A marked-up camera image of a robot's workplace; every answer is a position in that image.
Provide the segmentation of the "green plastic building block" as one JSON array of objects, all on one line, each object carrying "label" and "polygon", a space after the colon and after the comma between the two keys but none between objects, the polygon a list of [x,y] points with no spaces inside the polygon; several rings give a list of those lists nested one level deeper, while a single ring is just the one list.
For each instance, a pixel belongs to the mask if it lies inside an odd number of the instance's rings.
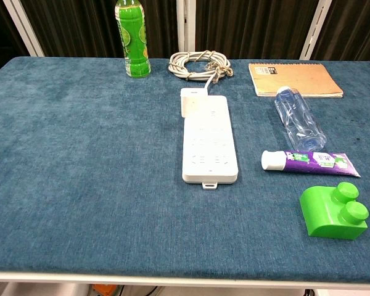
[{"label": "green plastic building block", "polygon": [[358,196],[358,188],[349,182],[304,190],[300,205],[308,235],[346,240],[359,237],[368,228],[369,212],[357,201]]}]

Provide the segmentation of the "white frame post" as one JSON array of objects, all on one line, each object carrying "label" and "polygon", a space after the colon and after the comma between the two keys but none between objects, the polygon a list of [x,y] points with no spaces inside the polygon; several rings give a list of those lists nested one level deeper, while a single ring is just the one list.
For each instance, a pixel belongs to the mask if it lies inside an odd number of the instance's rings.
[{"label": "white frame post", "polygon": [[196,0],[176,0],[178,49],[195,51]]},{"label": "white frame post", "polygon": [[319,34],[323,27],[326,15],[329,12],[332,0],[319,0],[313,19],[311,21],[308,34],[306,36],[303,48],[300,54],[300,60],[310,60]]},{"label": "white frame post", "polygon": [[33,57],[44,57],[45,54],[29,21],[21,0],[2,0],[14,22],[20,37],[29,54]]}]

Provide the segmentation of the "orange object under table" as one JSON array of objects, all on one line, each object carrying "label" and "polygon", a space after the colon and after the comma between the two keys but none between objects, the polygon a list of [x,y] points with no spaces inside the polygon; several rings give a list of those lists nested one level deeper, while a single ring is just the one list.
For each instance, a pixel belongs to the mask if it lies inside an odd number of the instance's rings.
[{"label": "orange object under table", "polygon": [[115,296],[118,288],[118,285],[112,284],[92,284],[91,296]]}]

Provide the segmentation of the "clear plastic water bottle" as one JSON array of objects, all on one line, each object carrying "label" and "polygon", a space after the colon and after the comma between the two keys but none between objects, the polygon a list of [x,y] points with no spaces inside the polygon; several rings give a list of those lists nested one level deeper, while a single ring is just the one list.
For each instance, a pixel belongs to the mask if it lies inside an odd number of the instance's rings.
[{"label": "clear plastic water bottle", "polygon": [[323,150],[326,136],[297,89],[288,86],[279,88],[274,104],[294,150]]}]

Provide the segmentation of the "purple toothpaste tube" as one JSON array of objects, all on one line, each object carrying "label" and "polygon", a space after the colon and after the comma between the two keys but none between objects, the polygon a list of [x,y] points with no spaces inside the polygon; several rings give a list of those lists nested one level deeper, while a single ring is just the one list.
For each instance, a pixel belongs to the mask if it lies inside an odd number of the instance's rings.
[{"label": "purple toothpaste tube", "polygon": [[261,166],[264,170],[361,177],[342,153],[265,150]]}]

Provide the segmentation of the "brown spiral notebook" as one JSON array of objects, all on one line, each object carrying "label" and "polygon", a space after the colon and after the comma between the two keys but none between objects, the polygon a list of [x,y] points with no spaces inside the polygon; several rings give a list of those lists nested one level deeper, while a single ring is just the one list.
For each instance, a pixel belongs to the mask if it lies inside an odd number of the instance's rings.
[{"label": "brown spiral notebook", "polygon": [[288,87],[303,97],[342,97],[343,91],[322,64],[250,63],[249,72],[258,96],[274,97]]}]

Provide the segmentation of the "green drink bottle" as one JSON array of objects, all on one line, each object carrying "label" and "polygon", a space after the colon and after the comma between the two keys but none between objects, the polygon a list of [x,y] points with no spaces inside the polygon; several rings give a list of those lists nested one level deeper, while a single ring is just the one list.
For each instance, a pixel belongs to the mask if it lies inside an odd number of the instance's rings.
[{"label": "green drink bottle", "polygon": [[144,9],[139,0],[117,0],[115,19],[120,32],[128,76],[144,78],[151,72]]}]

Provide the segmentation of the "blue table cloth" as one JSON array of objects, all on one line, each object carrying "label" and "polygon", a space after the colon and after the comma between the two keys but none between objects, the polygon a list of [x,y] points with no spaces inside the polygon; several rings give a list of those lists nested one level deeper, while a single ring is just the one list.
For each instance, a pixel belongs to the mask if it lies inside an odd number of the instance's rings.
[{"label": "blue table cloth", "polygon": [[165,59],[16,57],[0,69],[0,272],[370,284],[370,62],[326,61],[340,99],[309,99],[326,150],[348,155],[369,210],[355,240],[310,237],[299,198],[341,176],[265,171],[290,141],[247,60],[210,86],[228,99],[239,175],[181,177],[181,88]]}]

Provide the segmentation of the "white charger plug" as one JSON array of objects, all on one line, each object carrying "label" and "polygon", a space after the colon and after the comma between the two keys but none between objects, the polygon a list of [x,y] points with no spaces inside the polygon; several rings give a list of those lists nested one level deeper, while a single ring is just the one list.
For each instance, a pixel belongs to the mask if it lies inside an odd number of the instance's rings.
[{"label": "white charger plug", "polygon": [[182,88],[181,98],[181,116],[186,118],[199,108],[200,100],[208,96],[206,88]]}]

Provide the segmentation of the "white power strip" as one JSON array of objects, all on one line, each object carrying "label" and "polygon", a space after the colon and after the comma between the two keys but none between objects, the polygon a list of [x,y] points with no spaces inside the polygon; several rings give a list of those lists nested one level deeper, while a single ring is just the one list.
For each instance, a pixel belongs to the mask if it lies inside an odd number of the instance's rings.
[{"label": "white power strip", "polygon": [[206,96],[184,118],[182,179],[216,189],[237,181],[237,164],[228,100]]}]

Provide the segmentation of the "dark pleated curtain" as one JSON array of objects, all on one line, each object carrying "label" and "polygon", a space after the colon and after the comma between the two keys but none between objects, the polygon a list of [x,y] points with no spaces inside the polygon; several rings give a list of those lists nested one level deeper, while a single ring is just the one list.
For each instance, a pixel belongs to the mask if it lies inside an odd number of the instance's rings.
[{"label": "dark pleated curtain", "polygon": [[[21,0],[46,56],[122,57],[117,0]],[[176,0],[140,0],[151,58],[178,52]],[[300,57],[318,0],[196,0],[195,48],[230,59]],[[28,54],[0,0],[0,68]],[[370,0],[332,0],[313,60],[370,60]]]}]

